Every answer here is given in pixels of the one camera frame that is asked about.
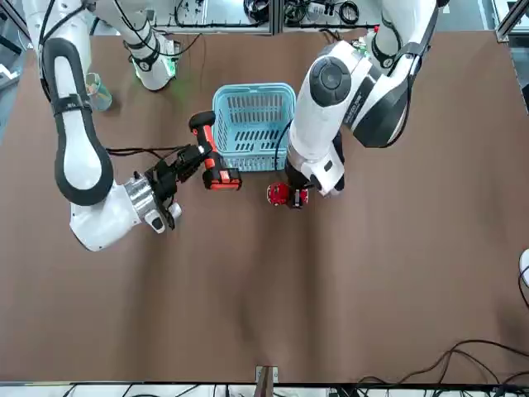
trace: drill handle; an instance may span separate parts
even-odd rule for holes
[[[222,157],[218,153],[215,140],[213,139],[213,124],[215,123],[215,112],[200,112],[189,120],[189,129],[197,137],[200,146],[211,145],[212,151],[206,156],[204,165],[206,170],[202,177],[206,189],[238,190],[242,186],[239,170],[236,168],[225,168],[222,165]]]

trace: floor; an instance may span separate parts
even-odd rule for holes
[[[255,387],[252,385],[135,385],[128,390],[129,385],[79,385],[69,394],[69,397],[252,397]],[[28,385],[0,387],[0,397],[64,397],[71,388],[69,385]],[[341,390],[340,394],[334,389],[322,388],[274,388],[275,397],[332,397],[350,395],[350,391]],[[367,397],[433,397],[434,390],[360,390],[360,395]],[[488,397],[482,392],[445,391],[439,397]],[[516,397],[506,394],[505,397]]]

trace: red object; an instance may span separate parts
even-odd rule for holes
[[[275,206],[285,205],[288,202],[290,188],[283,182],[275,182],[266,189],[266,198],[270,204]],[[301,189],[299,196],[304,204],[308,203],[308,189]]]

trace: black cable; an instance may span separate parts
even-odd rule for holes
[[[487,367],[482,361],[478,360],[476,357],[470,355],[469,353],[467,352],[463,352],[462,350],[459,350],[459,349],[454,349],[453,350],[454,353],[458,353],[458,354],[461,354],[461,356],[465,356],[467,358],[469,358],[471,361],[477,363],[478,365],[480,365],[483,369],[485,369],[493,378],[494,380],[496,380],[496,383],[499,384],[500,381],[499,381],[499,378],[498,376],[489,368]]]
[[[55,0],[51,0],[44,13],[44,19],[42,20],[41,33],[39,34],[39,45],[44,45],[44,33],[46,30],[46,25],[48,25],[48,19],[50,19],[51,10],[53,10],[54,4],[55,4]]]
[[[286,126],[284,126],[283,132],[281,132],[281,136],[279,137],[278,144],[275,146],[275,154],[274,154],[274,170],[278,170],[278,152],[279,152],[279,145],[281,144],[281,141],[283,140],[284,134],[287,133],[288,128],[290,127],[290,124],[292,124],[292,120],[290,120]]]
[[[346,9],[352,10],[355,16],[353,18],[346,17],[344,15]],[[341,21],[345,24],[354,26],[356,25],[356,22],[358,22],[358,20],[360,19],[360,10],[358,9],[358,6],[356,4],[354,4],[350,0],[347,0],[341,4],[340,8],[338,8],[338,16],[340,17]]]
[[[93,33],[96,31],[96,27],[98,27],[98,23],[101,21],[99,17],[95,17],[93,20],[92,27],[90,28],[90,33],[88,33],[90,36],[93,36]]]
[[[76,386],[77,386],[77,383],[74,383],[74,384],[72,385],[72,387],[70,387],[68,390],[66,390],[66,392],[63,394],[63,397],[68,397],[69,394],[72,392],[72,390],[75,389]]]
[[[338,32],[335,33],[331,31],[331,29],[328,29],[326,27],[324,27],[323,29],[320,29],[320,31],[329,33],[335,41],[341,41],[340,33]]]
[[[364,383],[364,382],[366,382],[369,379],[372,379],[372,380],[374,380],[375,382],[378,382],[378,383],[382,383],[383,385],[387,385],[388,384],[388,382],[386,382],[385,380],[382,380],[380,378],[377,378],[376,376],[370,376],[370,375],[364,376],[363,378],[360,378],[360,380],[357,383]]]
[[[129,391],[131,391],[132,386],[134,386],[136,383],[131,383],[125,390],[125,393],[122,394],[122,397],[125,397]]]
[[[183,145],[183,146],[171,146],[171,147],[124,147],[124,148],[118,148],[118,149],[114,149],[114,148],[111,148],[111,147],[108,147],[107,148],[107,151],[115,151],[115,152],[120,152],[120,151],[145,151],[145,150],[148,150],[148,151],[179,151],[181,149],[184,149],[188,147],[188,145]]]
[[[152,148],[144,148],[144,147],[127,147],[127,148],[120,148],[120,149],[113,149],[111,147],[106,148],[107,153],[109,155],[113,155],[115,157],[127,157],[129,155],[137,155],[140,153],[149,153],[153,156],[155,156],[158,160],[163,160],[166,157],[169,157],[175,152],[181,151],[185,148],[189,147],[189,145],[185,146],[173,146],[173,147],[152,147]],[[160,155],[156,153],[156,151],[168,151],[166,155]]]
[[[151,51],[154,51],[155,53],[157,53],[158,55],[162,55],[162,56],[169,56],[169,57],[174,57],[174,56],[179,56],[179,55],[182,55],[184,52],[186,52],[187,50],[189,50],[193,44],[195,44],[195,42],[198,40],[198,38],[202,35],[202,33],[198,33],[195,38],[193,39],[193,41],[191,41],[191,43],[186,47],[184,48],[183,50],[181,50],[180,52],[177,52],[177,53],[174,53],[174,54],[165,54],[164,52],[160,52],[159,50],[155,49],[155,48],[152,48],[149,43],[147,43],[145,40],[143,40],[143,38],[140,36],[140,33],[137,32],[137,30],[134,28],[134,26],[132,25],[131,21],[129,21],[129,19],[126,17],[125,15],[125,12],[123,11],[122,9],[122,6],[120,6],[119,2],[117,0],[114,0],[114,4],[116,5],[117,9],[119,10],[120,14],[122,15],[122,20],[125,22],[125,24],[127,25],[127,27],[129,29],[131,29],[132,31],[134,31],[134,33],[136,34],[136,36],[138,37],[138,39],[140,40],[140,43],[142,45],[144,45],[145,47],[147,47],[149,50]]]
[[[529,302],[527,302],[526,295],[523,293],[522,289],[522,278],[526,271],[529,270],[529,266],[526,267],[523,271],[520,272],[520,275],[518,276],[518,289],[520,290],[520,295],[522,296],[523,303],[526,305],[527,310],[529,310]]]
[[[45,32],[46,26],[48,25],[48,19],[50,19],[51,10],[53,10],[54,4],[55,4],[55,0],[51,0],[44,13],[44,19],[42,20],[41,32],[39,33],[39,44],[38,44],[39,48],[37,49],[37,53],[41,53],[42,51],[42,46],[44,45],[44,32]],[[46,83],[45,76],[44,76],[44,65],[42,64],[44,60],[43,59],[38,59],[38,60],[40,64],[39,67],[41,69],[41,87],[42,87],[42,90],[44,91],[46,98],[48,99],[48,102],[51,102],[50,89],[48,88],[48,84]]]
[[[387,384],[385,381],[383,381],[380,378],[377,378],[375,376],[365,376],[364,378],[361,378],[358,381],[358,383],[362,383],[362,382],[364,382],[364,381],[366,381],[368,379],[374,379],[374,380],[376,380],[376,381],[378,381],[380,383],[385,383],[386,387],[388,387],[388,388],[394,388],[396,386],[401,385],[402,383],[406,382],[408,379],[410,379],[410,378],[412,378],[412,377],[414,377],[416,375],[425,374],[427,372],[430,372],[430,371],[434,370],[435,368],[437,368],[445,360],[446,357],[447,357],[447,364],[448,364],[448,362],[450,361],[450,357],[451,357],[452,353],[455,350],[459,350],[459,349],[457,349],[458,347],[463,346],[463,345],[467,345],[467,344],[485,344],[485,345],[500,347],[503,350],[506,350],[508,352],[511,352],[511,353],[514,353],[514,354],[518,354],[519,356],[523,356],[525,358],[529,358],[529,353],[523,352],[523,351],[521,351],[519,349],[516,349],[515,347],[510,347],[510,346],[507,346],[507,345],[503,345],[502,343],[498,343],[498,342],[494,342],[494,341],[488,341],[488,340],[485,340],[485,339],[465,339],[463,341],[457,342],[450,350],[444,352],[431,366],[428,366],[427,368],[424,368],[424,369],[419,370],[419,371],[411,372],[410,374],[404,376],[397,383]],[[480,365],[483,364],[483,363],[481,363],[481,361],[478,361],[473,356],[472,356],[472,359],[474,361],[478,362]],[[524,372],[519,372],[519,373],[514,375],[514,378],[518,377],[518,376],[522,376],[522,375],[529,375],[529,371],[527,371],[527,373],[525,371]]]
[[[198,385],[191,386],[190,388],[184,390],[183,392],[178,393],[177,395],[175,395],[175,397],[182,397],[183,395],[189,393],[191,390],[195,390],[196,388],[198,388]]]
[[[82,10],[84,10],[84,8],[86,8],[86,4],[82,2],[79,7],[75,8],[70,14],[68,14],[66,17],[64,17],[57,23],[55,23],[54,26],[48,30],[48,33],[44,35],[44,39],[43,39],[44,41],[42,42],[42,44],[46,43],[46,40],[48,40],[51,37],[51,35],[53,35],[57,31],[57,29],[59,29],[67,21],[69,21],[70,19],[75,17],[77,14],[79,14]]]
[[[513,374],[513,375],[509,376],[506,380],[504,380],[503,384],[506,385],[511,380],[515,380],[516,378],[519,378],[520,376],[527,376],[527,375],[529,375],[529,371],[517,372],[516,374]]]

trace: red toy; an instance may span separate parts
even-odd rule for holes
[[[308,189],[301,189],[298,190],[299,192],[299,198],[302,204],[308,203]],[[284,184],[282,182],[275,182],[271,184],[266,189],[266,198],[268,199],[268,202],[270,204],[273,204],[275,206],[278,205],[284,205],[288,204],[288,201],[290,199],[290,194],[296,194],[295,190],[291,190],[287,184]],[[294,207],[296,207],[295,202],[296,200],[290,200],[290,202],[294,203]]]

